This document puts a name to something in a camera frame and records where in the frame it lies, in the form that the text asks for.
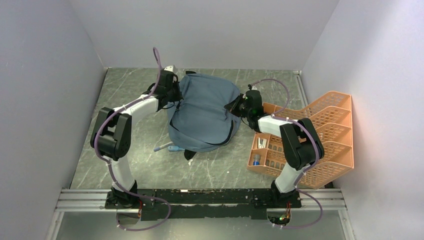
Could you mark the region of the blue-grey backpack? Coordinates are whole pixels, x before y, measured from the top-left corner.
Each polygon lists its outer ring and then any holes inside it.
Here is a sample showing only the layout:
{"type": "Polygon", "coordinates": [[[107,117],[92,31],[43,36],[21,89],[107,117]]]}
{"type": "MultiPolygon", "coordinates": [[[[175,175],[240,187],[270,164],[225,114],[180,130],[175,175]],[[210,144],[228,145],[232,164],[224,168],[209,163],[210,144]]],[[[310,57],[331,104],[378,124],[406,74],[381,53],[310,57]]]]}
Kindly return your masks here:
{"type": "Polygon", "coordinates": [[[169,103],[168,136],[184,149],[184,158],[225,146],[237,133],[241,119],[225,109],[239,95],[231,81],[212,75],[186,72],[179,82],[182,100],[169,103]]]}

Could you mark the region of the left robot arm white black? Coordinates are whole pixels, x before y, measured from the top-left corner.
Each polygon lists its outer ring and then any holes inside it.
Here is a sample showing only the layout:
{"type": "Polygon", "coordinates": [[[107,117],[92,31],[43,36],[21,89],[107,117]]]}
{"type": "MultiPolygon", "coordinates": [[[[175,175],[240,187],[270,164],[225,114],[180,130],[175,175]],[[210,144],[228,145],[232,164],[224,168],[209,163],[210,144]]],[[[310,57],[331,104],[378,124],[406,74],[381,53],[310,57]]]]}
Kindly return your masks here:
{"type": "Polygon", "coordinates": [[[160,70],[156,82],[139,98],[120,107],[100,109],[90,145],[106,163],[112,178],[109,204],[132,208],[139,203],[141,196],[127,158],[133,127],[144,117],[181,99],[178,76],[168,66],[160,70]]]}

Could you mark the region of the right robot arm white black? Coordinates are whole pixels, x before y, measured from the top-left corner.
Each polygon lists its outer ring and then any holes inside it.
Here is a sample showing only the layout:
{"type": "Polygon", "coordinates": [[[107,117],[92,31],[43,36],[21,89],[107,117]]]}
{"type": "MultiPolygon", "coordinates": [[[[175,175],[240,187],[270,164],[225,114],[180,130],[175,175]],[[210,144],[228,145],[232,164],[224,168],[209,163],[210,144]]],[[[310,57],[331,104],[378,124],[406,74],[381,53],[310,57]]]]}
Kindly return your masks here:
{"type": "Polygon", "coordinates": [[[286,163],[280,175],[271,183],[270,202],[282,207],[298,190],[302,176],[325,155],[323,144],[309,118],[290,119],[265,112],[258,90],[248,90],[224,106],[229,113],[245,118],[248,126],[262,134],[281,138],[286,163]]]}

